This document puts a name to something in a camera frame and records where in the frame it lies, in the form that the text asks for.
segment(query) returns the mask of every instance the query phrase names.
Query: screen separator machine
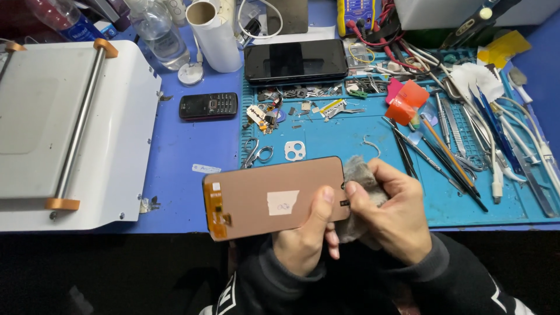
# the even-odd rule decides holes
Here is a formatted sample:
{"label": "screen separator machine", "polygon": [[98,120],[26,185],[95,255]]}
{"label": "screen separator machine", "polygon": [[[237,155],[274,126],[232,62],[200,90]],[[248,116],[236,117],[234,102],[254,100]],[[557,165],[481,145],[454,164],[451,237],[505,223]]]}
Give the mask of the screen separator machine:
{"label": "screen separator machine", "polygon": [[0,231],[137,221],[161,77],[132,41],[8,43]]}

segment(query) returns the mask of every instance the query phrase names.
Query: blue silicone repair mat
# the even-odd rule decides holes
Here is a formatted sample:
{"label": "blue silicone repair mat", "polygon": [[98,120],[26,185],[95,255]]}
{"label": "blue silicone repair mat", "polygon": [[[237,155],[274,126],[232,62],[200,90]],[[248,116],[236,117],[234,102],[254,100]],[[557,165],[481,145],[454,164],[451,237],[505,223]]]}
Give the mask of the blue silicone repair mat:
{"label": "blue silicone repair mat", "polygon": [[[453,53],[457,58],[472,57],[472,50],[454,50],[443,52],[443,54]],[[387,57],[383,53],[376,53],[375,62],[386,61]],[[373,74],[376,80],[385,80],[388,78],[380,74]],[[434,81],[417,81],[423,87],[436,87]],[[287,115],[285,121],[279,123],[279,128],[275,129],[271,134],[264,135],[255,123],[244,129],[243,125],[248,122],[248,116],[245,114],[247,108],[251,104],[257,105],[262,103],[271,103],[272,101],[258,101],[258,91],[262,87],[252,87],[245,80],[243,82],[243,95],[241,97],[241,115],[240,115],[240,149],[239,158],[241,161],[247,157],[248,152],[244,150],[243,145],[250,137],[259,139],[259,148],[262,146],[273,146],[274,154],[266,163],[256,161],[253,167],[262,165],[290,163],[284,156],[284,145],[287,141],[302,141],[305,144],[305,159],[316,159],[325,156],[339,156],[345,163],[353,155],[363,155],[364,160],[368,161],[377,156],[377,150],[363,143],[364,135],[369,137],[366,140],[375,143],[380,151],[380,158],[391,164],[397,169],[405,172],[402,159],[397,149],[395,138],[390,127],[381,117],[385,114],[387,105],[385,97],[387,93],[369,94],[366,99],[348,96],[345,89],[342,88],[342,95],[327,97],[311,97],[311,98],[294,98],[284,99],[281,109],[287,114],[291,107],[297,111],[294,115]],[[506,96],[512,97],[509,88],[506,88]],[[348,102],[347,109],[364,109],[362,113],[339,113],[328,122],[324,122],[324,118],[320,113],[310,113],[310,118],[306,115],[298,117],[301,113],[301,102],[304,100],[313,101],[322,108],[339,98],[346,99]],[[429,101],[435,104],[435,99],[430,97]],[[455,101],[450,101],[454,117],[457,120],[461,136],[463,138],[467,155],[480,155],[478,145],[474,142],[469,127],[466,125],[459,106]],[[512,109],[514,115],[522,121],[522,114],[509,104],[507,101],[500,100],[498,102],[508,109]],[[529,136],[515,122],[510,121],[518,134],[523,138],[528,146],[534,151],[534,145],[530,141]],[[400,126],[400,130],[408,135],[410,130],[408,127]],[[254,141],[250,142],[248,148],[251,149]],[[431,159],[437,161],[435,156],[421,141],[419,147]],[[451,139],[451,148],[455,152],[457,150],[455,142]],[[467,225],[503,225],[503,224],[522,224],[522,223],[549,223],[558,222],[559,218],[549,219],[543,214],[541,207],[537,203],[535,196],[526,184],[519,185],[516,182],[504,177],[503,197],[501,203],[495,205],[492,199],[491,182],[492,173],[490,169],[476,173],[478,179],[475,185],[480,192],[481,200],[488,208],[489,212],[483,212],[479,206],[468,196],[463,196],[453,187],[441,174],[424,161],[412,148],[408,151],[414,162],[414,168],[418,174],[418,179],[422,183],[424,190],[424,206],[428,223],[431,227],[443,226],[467,226]],[[533,173],[537,181],[541,185],[545,195],[552,205],[552,208],[558,213],[560,209],[560,199],[553,192],[552,185],[543,166],[532,166]]]}

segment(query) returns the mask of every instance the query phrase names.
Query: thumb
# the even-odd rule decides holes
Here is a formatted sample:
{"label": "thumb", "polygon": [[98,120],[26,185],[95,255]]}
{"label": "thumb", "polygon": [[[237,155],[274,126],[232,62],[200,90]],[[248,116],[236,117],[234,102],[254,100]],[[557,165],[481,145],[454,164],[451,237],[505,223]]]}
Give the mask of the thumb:
{"label": "thumb", "polygon": [[352,212],[366,221],[372,221],[372,210],[377,209],[377,206],[370,201],[370,196],[366,190],[360,184],[353,181],[349,181],[344,187]]}
{"label": "thumb", "polygon": [[311,203],[309,219],[301,227],[301,232],[307,237],[323,241],[325,228],[333,213],[334,190],[329,186],[322,186],[315,192]]}

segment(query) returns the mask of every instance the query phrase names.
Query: hand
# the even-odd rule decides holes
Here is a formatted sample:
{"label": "hand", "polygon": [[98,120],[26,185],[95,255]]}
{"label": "hand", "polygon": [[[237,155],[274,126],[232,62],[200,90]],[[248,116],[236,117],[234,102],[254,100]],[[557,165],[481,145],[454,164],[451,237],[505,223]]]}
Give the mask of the hand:
{"label": "hand", "polygon": [[422,186],[380,159],[367,163],[390,199],[381,207],[356,182],[346,183],[351,210],[362,217],[383,248],[405,265],[421,262],[432,249],[422,203]]}
{"label": "hand", "polygon": [[323,236],[329,244],[330,255],[339,258],[338,236],[334,223],[329,222],[333,201],[331,187],[319,188],[311,203],[311,215],[302,227],[272,234],[276,258],[294,275],[305,277],[315,269],[323,248]]}

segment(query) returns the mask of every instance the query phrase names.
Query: scissors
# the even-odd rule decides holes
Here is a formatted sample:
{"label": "scissors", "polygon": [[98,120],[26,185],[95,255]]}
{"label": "scissors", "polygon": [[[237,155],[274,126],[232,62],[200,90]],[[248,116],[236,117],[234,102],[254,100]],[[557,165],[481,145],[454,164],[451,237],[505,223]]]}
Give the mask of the scissors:
{"label": "scissors", "polygon": [[[247,143],[249,143],[249,141],[251,141],[251,140],[255,140],[255,147],[251,151],[249,151],[247,149]],[[247,139],[247,141],[245,141],[245,145],[243,146],[243,150],[249,152],[249,155],[247,156],[247,158],[245,160],[243,160],[243,162],[241,162],[241,168],[242,169],[251,168],[253,166],[253,162],[256,161],[257,159],[259,159],[259,161],[264,163],[264,162],[270,160],[270,158],[272,158],[272,153],[274,153],[271,146],[262,147],[259,150],[259,140],[255,137],[251,137],[251,138]],[[263,151],[270,151],[270,156],[267,157],[266,159],[262,159],[260,157],[260,155],[263,153]]]}

